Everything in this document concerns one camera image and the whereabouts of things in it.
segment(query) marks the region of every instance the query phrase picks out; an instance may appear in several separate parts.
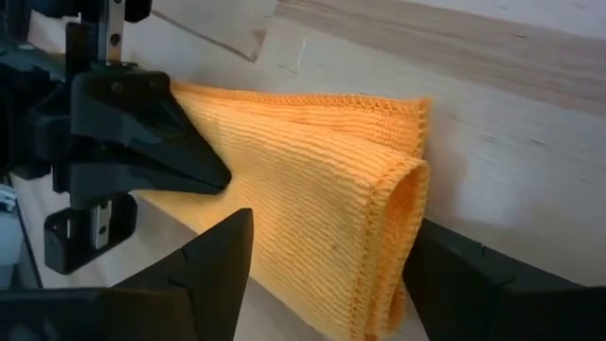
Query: black clamp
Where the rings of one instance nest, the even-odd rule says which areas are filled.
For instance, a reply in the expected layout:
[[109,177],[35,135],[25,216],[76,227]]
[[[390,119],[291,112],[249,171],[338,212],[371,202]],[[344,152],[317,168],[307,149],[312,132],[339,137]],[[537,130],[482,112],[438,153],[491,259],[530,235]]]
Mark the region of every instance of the black clamp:
[[[64,60],[0,41],[0,171],[26,179],[51,173],[53,189],[69,193],[70,207],[45,222],[46,265],[62,274],[133,234],[129,192],[218,194],[231,181],[171,93],[169,76],[98,59],[96,15],[107,1],[77,8],[92,19],[67,26]],[[151,2],[129,1],[132,20],[149,15]]]
[[233,340],[253,248],[241,209],[113,288],[0,292],[2,340]]

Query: yellow towel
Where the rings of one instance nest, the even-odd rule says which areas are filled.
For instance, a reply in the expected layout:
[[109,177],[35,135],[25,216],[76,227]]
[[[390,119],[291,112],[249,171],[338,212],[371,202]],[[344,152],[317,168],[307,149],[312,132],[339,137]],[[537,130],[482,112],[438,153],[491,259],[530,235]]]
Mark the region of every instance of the yellow towel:
[[429,101],[174,92],[233,180],[219,196],[143,196],[198,233],[251,207],[254,279],[331,338],[393,332],[425,207]]

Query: knitted fabric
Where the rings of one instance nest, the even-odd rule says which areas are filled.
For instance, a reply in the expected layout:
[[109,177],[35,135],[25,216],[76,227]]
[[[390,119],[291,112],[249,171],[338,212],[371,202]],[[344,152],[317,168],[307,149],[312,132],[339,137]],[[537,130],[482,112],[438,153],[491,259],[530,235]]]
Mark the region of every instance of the knitted fabric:
[[251,276],[337,340],[392,333],[428,189],[428,100],[174,93],[232,171],[218,196],[142,191],[198,233],[251,207]]

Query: black plastic bracket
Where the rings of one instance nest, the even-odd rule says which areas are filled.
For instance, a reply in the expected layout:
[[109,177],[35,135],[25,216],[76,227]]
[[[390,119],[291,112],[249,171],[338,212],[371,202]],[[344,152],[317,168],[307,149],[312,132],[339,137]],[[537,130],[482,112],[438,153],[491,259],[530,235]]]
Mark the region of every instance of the black plastic bracket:
[[[70,207],[48,216],[44,232],[46,266],[62,275],[69,275],[131,237],[136,226],[137,203],[134,198],[123,194],[113,198],[109,206],[112,212],[109,223],[97,229],[94,209]],[[95,238],[105,238],[107,243],[97,249]]]
[[424,221],[403,272],[431,341],[606,340],[586,288]]
[[90,146],[69,164],[73,207],[134,189],[218,194],[229,184],[229,169],[189,122],[165,73],[80,73],[70,98],[70,134]]

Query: black mount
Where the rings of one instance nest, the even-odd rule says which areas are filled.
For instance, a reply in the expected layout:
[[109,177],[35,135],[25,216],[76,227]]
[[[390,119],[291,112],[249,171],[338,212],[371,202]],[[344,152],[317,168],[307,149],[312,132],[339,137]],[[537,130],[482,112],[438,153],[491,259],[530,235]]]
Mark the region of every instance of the black mount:
[[[66,28],[64,59],[18,40],[0,41],[0,171],[49,173],[71,207],[45,222],[46,265],[69,274],[129,238],[136,189],[218,194],[231,173],[198,134],[165,73],[97,60],[98,1],[32,1]],[[150,14],[128,0],[126,20]]]
[[431,341],[606,340],[606,287],[583,287],[429,221],[403,279]]
[[241,209],[114,288],[0,292],[0,339],[232,340],[252,245]]

